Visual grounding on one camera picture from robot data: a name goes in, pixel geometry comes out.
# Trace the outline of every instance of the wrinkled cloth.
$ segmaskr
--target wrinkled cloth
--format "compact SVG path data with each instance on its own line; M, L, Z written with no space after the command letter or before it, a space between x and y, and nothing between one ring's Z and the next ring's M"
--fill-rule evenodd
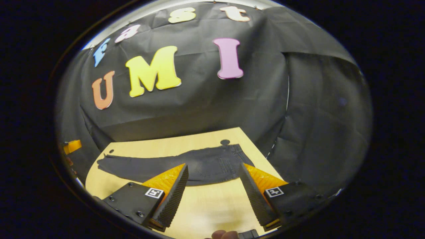
M186 163L189 179L186 186L207 185L238 178L240 163L254 166L239 144L191 150L178 156L132 158L105 155L98 168L117 177L145 182L173 167Z

